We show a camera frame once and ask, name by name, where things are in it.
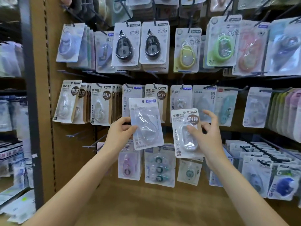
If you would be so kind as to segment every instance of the finger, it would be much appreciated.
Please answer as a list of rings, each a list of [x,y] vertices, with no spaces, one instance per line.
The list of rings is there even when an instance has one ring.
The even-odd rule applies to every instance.
[[[131,125],[129,125],[129,124],[124,124],[124,125],[121,126],[121,129],[122,129],[123,131],[126,131],[126,130],[129,129],[130,127],[131,127]]]
[[[211,125],[208,122],[202,121],[201,122],[201,126],[202,128],[204,128],[206,130],[206,132],[209,132],[211,129]]]
[[[130,122],[130,117],[121,117],[117,121],[115,121],[117,124],[122,125],[124,122]]]
[[[191,125],[187,125],[187,130],[189,131],[190,134],[192,134],[197,140],[200,139],[202,137],[202,135],[204,135],[202,133],[202,131],[196,129],[195,127],[191,126]]]
[[[217,120],[217,116],[213,112],[204,109],[203,113],[205,113],[206,115],[208,115],[209,117],[211,117],[211,125],[215,125],[216,126],[216,125],[219,124],[218,120]]]
[[[131,135],[133,135],[133,133],[137,130],[137,128],[138,128],[137,125],[133,125],[133,126],[130,126],[130,128],[124,132],[127,134],[128,138],[130,138]]]

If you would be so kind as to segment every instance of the blue brand label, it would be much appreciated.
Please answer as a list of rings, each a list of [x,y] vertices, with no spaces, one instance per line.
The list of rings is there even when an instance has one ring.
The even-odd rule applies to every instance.
[[[258,27],[259,27],[259,28],[267,29],[269,26],[268,26],[268,25],[264,25],[264,24],[260,24]]]
[[[156,102],[156,99],[153,99],[153,100],[146,100],[146,103],[153,103],[153,102]]]
[[[146,148],[146,149],[145,149],[145,152],[153,153],[153,148]]]

